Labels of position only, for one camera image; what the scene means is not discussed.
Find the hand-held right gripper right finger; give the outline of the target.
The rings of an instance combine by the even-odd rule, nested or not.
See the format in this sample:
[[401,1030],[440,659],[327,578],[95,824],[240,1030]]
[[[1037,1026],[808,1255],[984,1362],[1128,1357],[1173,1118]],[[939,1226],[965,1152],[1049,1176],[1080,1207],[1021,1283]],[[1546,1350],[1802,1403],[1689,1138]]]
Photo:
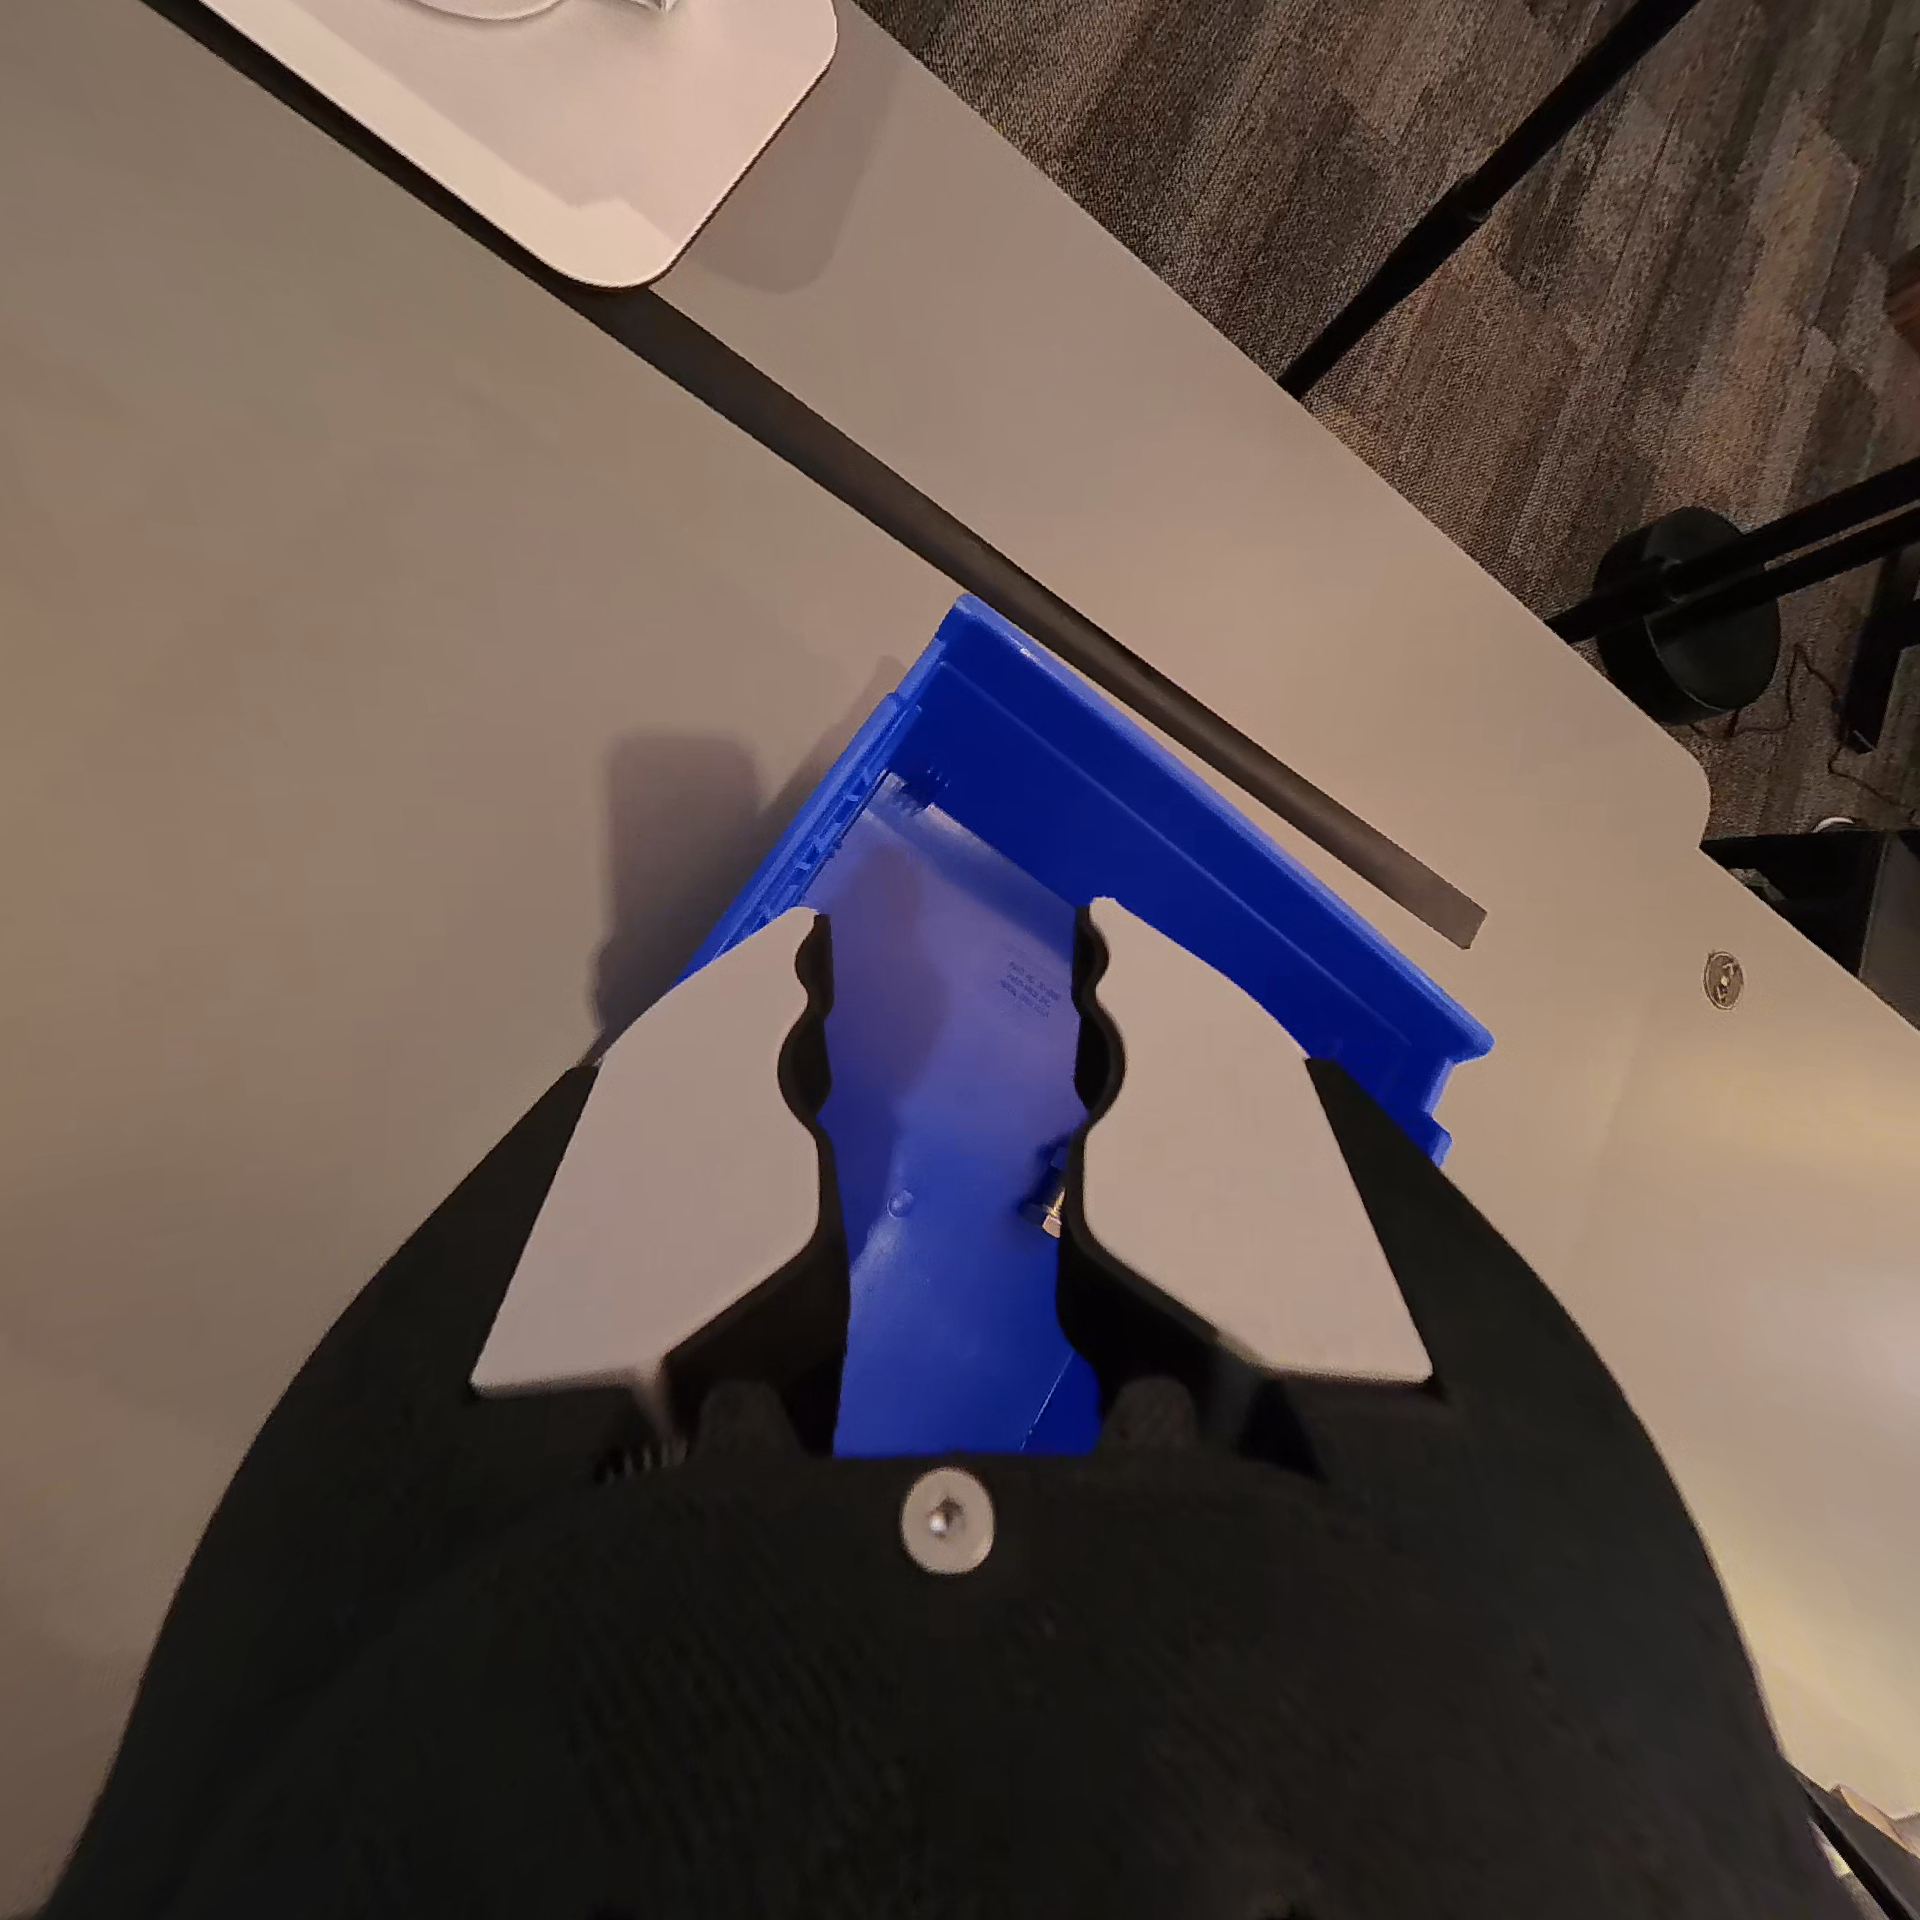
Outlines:
[[1112,896],[1080,932],[1061,1326],[1096,1380],[1425,1384],[1433,1362],[1296,1038]]

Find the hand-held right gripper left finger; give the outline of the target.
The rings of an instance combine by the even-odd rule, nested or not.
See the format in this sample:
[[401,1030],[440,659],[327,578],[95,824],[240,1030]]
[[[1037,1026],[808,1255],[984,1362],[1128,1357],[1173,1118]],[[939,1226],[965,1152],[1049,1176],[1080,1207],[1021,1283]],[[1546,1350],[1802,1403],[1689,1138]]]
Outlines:
[[657,1427],[695,1427],[723,1380],[835,1399],[831,1008],[831,922],[796,906],[609,1046],[475,1395],[613,1384]]

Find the blue divided parts bin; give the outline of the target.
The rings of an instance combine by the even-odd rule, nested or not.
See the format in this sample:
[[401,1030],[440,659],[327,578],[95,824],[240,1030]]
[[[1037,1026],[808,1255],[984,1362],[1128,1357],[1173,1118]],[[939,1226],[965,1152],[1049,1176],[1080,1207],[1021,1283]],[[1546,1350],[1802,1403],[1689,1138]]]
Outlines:
[[689,971],[794,906],[833,935],[823,1128],[851,1255],[833,1451],[1085,1451],[1037,1196],[1072,1083],[1076,911],[1114,896],[1341,1063],[1433,1158],[1495,1036],[1011,621],[957,598]]

